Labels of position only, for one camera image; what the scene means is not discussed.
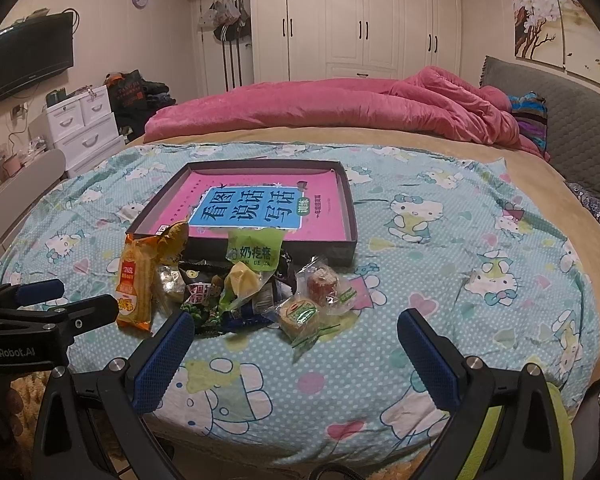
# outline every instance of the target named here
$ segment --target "gray headboard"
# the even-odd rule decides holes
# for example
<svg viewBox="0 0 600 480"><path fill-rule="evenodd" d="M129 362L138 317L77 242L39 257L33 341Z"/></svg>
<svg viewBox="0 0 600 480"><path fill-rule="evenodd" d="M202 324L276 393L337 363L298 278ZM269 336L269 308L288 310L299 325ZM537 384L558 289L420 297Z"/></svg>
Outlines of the gray headboard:
<svg viewBox="0 0 600 480"><path fill-rule="evenodd" d="M546 99L547 151L551 165L569 182L600 198L600 94L542 70L487 56L480 86L508 95L536 92Z"/></svg>

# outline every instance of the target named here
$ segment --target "box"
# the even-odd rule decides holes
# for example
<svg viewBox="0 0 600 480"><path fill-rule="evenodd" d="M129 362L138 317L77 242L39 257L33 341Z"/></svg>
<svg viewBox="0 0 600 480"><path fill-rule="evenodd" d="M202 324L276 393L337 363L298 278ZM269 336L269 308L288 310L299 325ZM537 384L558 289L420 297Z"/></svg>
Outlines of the box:
<svg viewBox="0 0 600 480"><path fill-rule="evenodd" d="M184 258L224 260L233 227L288 229L282 247L296 264L314 254L348 267L358 229L347 175L328 160L190 162L145 206L128 234L160 234L189 222Z"/></svg>

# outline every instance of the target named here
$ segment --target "pink comforter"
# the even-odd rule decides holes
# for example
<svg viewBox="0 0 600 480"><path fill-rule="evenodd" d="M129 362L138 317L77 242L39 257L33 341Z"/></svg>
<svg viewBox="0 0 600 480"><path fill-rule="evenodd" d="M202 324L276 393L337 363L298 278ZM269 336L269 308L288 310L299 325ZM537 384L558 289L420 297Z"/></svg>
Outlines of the pink comforter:
<svg viewBox="0 0 600 480"><path fill-rule="evenodd" d="M270 126L356 126L434 133L540 156L535 144L520 136L510 110L497 88L476 88L430 66L402 81L260 83L195 99L159 110L146 124L144 142Z"/></svg>

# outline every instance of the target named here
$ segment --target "flower painting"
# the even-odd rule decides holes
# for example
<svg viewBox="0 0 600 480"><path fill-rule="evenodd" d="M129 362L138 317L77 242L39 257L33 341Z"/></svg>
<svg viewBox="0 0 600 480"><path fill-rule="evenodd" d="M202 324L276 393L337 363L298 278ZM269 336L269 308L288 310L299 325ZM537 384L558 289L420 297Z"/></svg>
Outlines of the flower painting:
<svg viewBox="0 0 600 480"><path fill-rule="evenodd" d="M513 0L516 57L562 67L562 24L558 0Z"/></svg>
<svg viewBox="0 0 600 480"><path fill-rule="evenodd" d="M578 0L513 0L517 58L600 85L600 31Z"/></svg>

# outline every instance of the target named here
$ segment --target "floor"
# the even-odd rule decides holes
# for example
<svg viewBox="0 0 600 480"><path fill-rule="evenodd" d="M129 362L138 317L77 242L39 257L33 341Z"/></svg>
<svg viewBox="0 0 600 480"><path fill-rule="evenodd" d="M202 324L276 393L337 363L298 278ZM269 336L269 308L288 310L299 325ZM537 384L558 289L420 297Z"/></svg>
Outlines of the floor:
<svg viewBox="0 0 600 480"><path fill-rule="evenodd" d="M113 462L118 471L128 465L127 462L117 460ZM286 478L254 467L222 462L182 447L176 447L173 463L186 480L284 480ZM120 479L137 480L137 477L132 471L128 471L121 475ZM338 473L325 473L320 476L320 480L344 480L344 477Z"/></svg>

